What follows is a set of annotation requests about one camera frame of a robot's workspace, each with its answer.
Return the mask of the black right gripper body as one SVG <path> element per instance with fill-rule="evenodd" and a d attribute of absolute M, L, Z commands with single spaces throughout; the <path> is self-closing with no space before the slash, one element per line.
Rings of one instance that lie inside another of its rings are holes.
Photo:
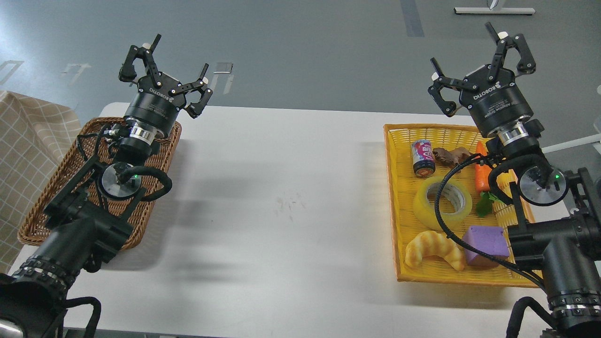
<path fill-rule="evenodd" d="M 526 122 L 534 112 L 516 85 L 512 70 L 501 68 L 489 82 L 489 66 L 472 71 L 464 80 L 468 90 L 460 92 L 459 102 L 466 107 L 482 137 L 491 138 L 498 128 L 520 121 Z"/>

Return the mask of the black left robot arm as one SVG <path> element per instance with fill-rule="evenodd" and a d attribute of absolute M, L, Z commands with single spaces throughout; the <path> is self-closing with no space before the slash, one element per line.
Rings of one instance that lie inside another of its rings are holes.
<path fill-rule="evenodd" d="M 95 336 L 101 303 L 69 299 L 68 291 L 81 271 L 99 271 L 126 244 L 139 203 L 171 191 L 166 170 L 146 161 L 159 155 L 178 114 L 199 117 L 213 94 L 208 64 L 188 84 L 158 69 L 153 54 L 160 39 L 157 34 L 152 44 L 129 48 L 118 77 L 135 84 L 137 95 L 122 119 L 77 136 L 84 162 L 44 204 L 49 236 L 16 272 L 1 275 L 3 338 L 61 338 L 68 310 L 82 305 L 92 306 L 84 336 Z"/>

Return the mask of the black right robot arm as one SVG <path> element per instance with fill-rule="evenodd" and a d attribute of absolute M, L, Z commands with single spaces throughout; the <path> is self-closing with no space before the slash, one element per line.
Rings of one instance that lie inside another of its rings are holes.
<path fill-rule="evenodd" d="M 485 27 L 496 45 L 492 61 L 463 79 L 444 75 L 431 59 L 435 75 L 428 92 L 442 113 L 453 117 L 468 109 L 487 138 L 487 155 L 473 154 L 444 176 L 434 199 L 434 214 L 456 244 L 518 273 L 547 295 L 548 310 L 531 297 L 513 306 L 506 331 L 519 336 L 524 311 L 531 308 L 549 329 L 544 338 L 598 338 L 601 331 L 600 197 L 586 168 L 561 171 L 550 165 L 539 145 L 544 128 L 520 92 L 516 78 L 532 74 L 535 60 L 522 34 Z M 517 225 L 508 227 L 513 263 L 502 261 L 456 236 L 439 210 L 447 182 L 464 167 L 483 163 L 492 168 L 490 192 L 513 205 Z"/>

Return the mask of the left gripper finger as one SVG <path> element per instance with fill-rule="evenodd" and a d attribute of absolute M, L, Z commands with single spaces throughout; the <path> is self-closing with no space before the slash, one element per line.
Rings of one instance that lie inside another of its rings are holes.
<path fill-rule="evenodd" d="M 186 110 L 191 118 L 198 118 L 212 97 L 213 90 L 209 88 L 208 81 L 205 79 L 208 68 L 209 64 L 204 64 L 197 81 L 188 84 L 178 84 L 178 86 L 170 90 L 170 97 L 174 98 L 173 104 L 178 108 Z M 186 104 L 186 95 L 193 92 L 199 93 L 199 101 Z"/>
<path fill-rule="evenodd" d="M 137 59 L 142 60 L 146 69 L 146 75 L 148 75 L 155 88 L 161 88 L 162 82 L 160 80 L 160 72 L 158 66 L 153 58 L 153 52 L 156 49 L 162 35 L 157 34 L 150 47 L 131 45 L 127 52 L 126 59 L 123 62 L 119 73 L 118 79 L 123 83 L 132 83 L 139 85 L 141 83 L 141 77 L 139 78 L 135 71 L 134 61 Z"/>

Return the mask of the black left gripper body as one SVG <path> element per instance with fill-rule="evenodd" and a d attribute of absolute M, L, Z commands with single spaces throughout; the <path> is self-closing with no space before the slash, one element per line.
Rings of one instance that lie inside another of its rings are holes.
<path fill-rule="evenodd" d="M 161 132 L 169 132 L 176 122 L 178 110 L 186 103 L 184 94 L 172 97 L 170 92 L 183 84 L 164 72 L 157 81 L 162 84 L 159 88 L 154 87 L 156 81 L 150 75 L 139 79 L 137 95 L 126 110 L 124 119 L 134 118 Z"/>

